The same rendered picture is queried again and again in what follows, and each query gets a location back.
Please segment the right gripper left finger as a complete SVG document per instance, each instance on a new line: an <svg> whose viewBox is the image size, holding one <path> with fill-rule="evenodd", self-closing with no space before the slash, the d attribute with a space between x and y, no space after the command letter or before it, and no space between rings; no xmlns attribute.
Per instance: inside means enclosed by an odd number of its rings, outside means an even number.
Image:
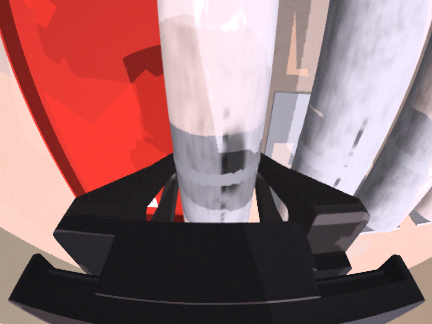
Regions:
<svg viewBox="0 0 432 324"><path fill-rule="evenodd" d="M150 221L174 222L179 186L173 152L146 168L76 197L65 214L147 221L147 208L162 188Z"/></svg>

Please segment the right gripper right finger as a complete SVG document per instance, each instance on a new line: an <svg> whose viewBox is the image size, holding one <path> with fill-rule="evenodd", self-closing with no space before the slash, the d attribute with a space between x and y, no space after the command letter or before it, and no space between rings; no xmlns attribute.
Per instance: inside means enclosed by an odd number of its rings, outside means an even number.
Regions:
<svg viewBox="0 0 432 324"><path fill-rule="evenodd" d="M255 184L260 222L283 221L270 187L287 207L287 221L303 225L313 255L346 253L370 220L359 198L261 153Z"/></svg>

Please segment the red scrap tray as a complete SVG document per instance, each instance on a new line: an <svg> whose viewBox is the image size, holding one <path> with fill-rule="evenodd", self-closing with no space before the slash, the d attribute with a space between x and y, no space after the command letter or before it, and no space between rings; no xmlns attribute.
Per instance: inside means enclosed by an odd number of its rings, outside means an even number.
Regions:
<svg viewBox="0 0 432 324"><path fill-rule="evenodd" d="M0 36L75 198L173 152L157 0L0 0Z"/></svg>

